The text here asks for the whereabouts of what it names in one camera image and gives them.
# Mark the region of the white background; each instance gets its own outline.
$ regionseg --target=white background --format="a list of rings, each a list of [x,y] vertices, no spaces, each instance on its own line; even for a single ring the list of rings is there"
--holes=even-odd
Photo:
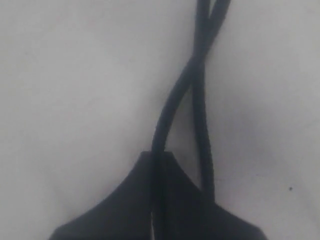
[[[195,6],[0,1],[0,239],[47,239],[150,149]],[[218,203],[270,240],[319,239],[320,2],[233,0],[206,82]],[[196,182],[189,100],[168,149]]]

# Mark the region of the black object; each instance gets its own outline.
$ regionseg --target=black object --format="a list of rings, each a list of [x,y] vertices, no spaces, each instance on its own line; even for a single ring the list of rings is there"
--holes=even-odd
[[[205,107],[205,58],[231,0],[197,1],[193,56],[160,115],[151,152],[142,152],[117,189],[84,215],[59,227],[50,240],[266,240],[259,228],[215,203],[213,162]],[[192,86],[195,138],[201,170],[198,189],[174,155],[165,151],[175,112]]]

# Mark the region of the white surface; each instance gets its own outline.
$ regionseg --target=white surface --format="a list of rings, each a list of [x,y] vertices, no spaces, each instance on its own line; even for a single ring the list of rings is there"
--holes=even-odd
[[[194,14],[195,0],[0,2],[0,239],[47,239],[121,182]],[[317,0],[233,0],[207,64],[218,202],[270,240],[320,235],[319,26]],[[168,148],[196,180],[188,104]]]

